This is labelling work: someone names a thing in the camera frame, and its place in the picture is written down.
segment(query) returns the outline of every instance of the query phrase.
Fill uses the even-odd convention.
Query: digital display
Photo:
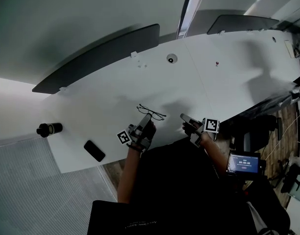
[[[227,171],[258,173],[258,165],[258,157],[230,154]]]

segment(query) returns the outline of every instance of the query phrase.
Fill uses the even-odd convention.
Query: white tabletop
[[[143,118],[139,103],[167,115],[154,121],[151,148],[185,137],[181,113],[224,121],[252,107],[300,75],[299,60],[290,58],[284,40],[292,41],[291,35],[280,31],[175,40],[139,53],[140,62],[125,58],[49,96],[42,120],[64,126],[48,138],[61,172],[124,159],[127,146],[116,134]],[[170,53],[178,57],[174,64],[166,60]],[[88,140],[106,154],[101,163],[83,148]]]

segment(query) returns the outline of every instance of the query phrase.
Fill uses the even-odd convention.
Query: black cylindrical container
[[[37,133],[46,138],[55,133],[61,132],[63,130],[63,126],[61,123],[42,123],[37,129]]]

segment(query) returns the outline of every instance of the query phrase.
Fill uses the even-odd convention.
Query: wooden floor
[[[291,153],[294,156],[297,156],[298,149],[297,121],[295,121],[295,119],[297,118],[297,114],[295,105],[289,105],[283,110],[275,113],[274,115],[278,118],[282,118],[283,132],[285,132],[287,128],[288,129],[284,133],[279,144],[277,144],[277,132],[272,132],[269,144],[265,147],[264,152],[263,149],[259,150],[259,152],[262,154],[261,159],[266,159],[275,148],[273,153],[267,158],[265,175],[267,175],[268,178],[272,178],[279,173],[279,165],[277,162],[278,160],[281,160],[283,163],[285,163],[286,159],[290,157]],[[230,151],[230,139],[224,139],[222,136],[219,136],[216,143],[220,147],[221,151],[226,156],[228,156]],[[115,189],[117,189],[118,187],[124,165],[125,160],[120,160],[117,162],[105,164],[103,166]],[[280,192],[282,185],[283,183],[279,184],[279,186],[275,189],[275,193],[278,196],[282,206],[286,208],[290,196],[286,193]]]

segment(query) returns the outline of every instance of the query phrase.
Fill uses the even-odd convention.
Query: sticker
[[[220,122],[218,120],[206,118],[205,122],[204,122],[203,131],[218,133],[219,125],[220,125]]]
[[[119,134],[117,134],[117,137],[120,140],[121,144],[126,144],[131,141],[130,136],[126,130],[123,130]]]

